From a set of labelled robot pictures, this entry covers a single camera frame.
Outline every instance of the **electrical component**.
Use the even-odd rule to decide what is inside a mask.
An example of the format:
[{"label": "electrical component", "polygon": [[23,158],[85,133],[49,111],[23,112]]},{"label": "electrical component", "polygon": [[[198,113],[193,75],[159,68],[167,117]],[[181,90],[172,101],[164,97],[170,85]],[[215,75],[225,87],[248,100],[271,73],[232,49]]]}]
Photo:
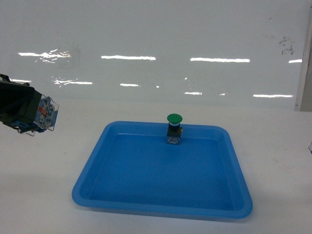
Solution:
[{"label": "electrical component", "polygon": [[59,105],[30,87],[29,83],[12,82],[3,74],[0,77],[0,121],[31,136],[35,132],[53,131]]}]

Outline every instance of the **white table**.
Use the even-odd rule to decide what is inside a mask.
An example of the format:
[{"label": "white table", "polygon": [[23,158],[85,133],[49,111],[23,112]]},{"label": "white table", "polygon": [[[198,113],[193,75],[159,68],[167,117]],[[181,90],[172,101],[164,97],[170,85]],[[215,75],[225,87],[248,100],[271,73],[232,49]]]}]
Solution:
[{"label": "white table", "polygon": [[[0,126],[0,232],[23,233],[309,233],[312,215],[312,113],[125,102],[59,102],[53,132],[34,137]],[[232,139],[253,199],[237,222],[95,212],[72,188],[104,127],[116,120],[216,125]]]}]

